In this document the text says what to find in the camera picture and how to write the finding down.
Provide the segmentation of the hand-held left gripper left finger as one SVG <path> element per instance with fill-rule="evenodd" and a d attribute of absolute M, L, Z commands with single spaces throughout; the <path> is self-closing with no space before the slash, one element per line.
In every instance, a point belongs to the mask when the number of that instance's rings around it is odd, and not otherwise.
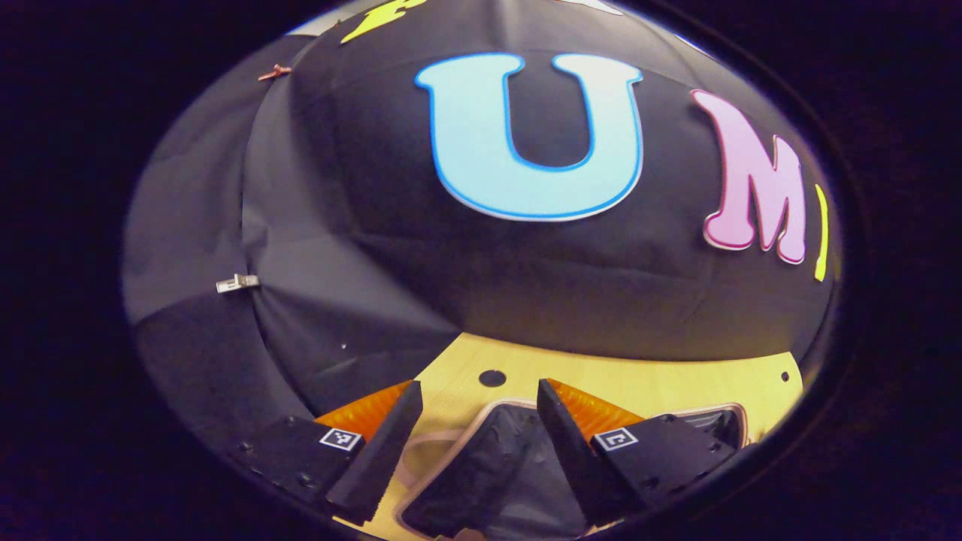
<path fill-rule="evenodd" d="M 422 415 L 407 380 L 309 420 L 285 416 L 229 446 L 234 464 L 325 517 L 374 520 Z"/>

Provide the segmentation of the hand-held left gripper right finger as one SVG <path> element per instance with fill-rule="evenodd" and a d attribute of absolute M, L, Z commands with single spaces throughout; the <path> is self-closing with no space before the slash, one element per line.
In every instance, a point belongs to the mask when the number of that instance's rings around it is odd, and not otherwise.
<path fill-rule="evenodd" d="M 736 403 L 643 418 L 543 378 L 537 411 L 575 500 L 595 527 L 688 495 L 741 449 Z"/>

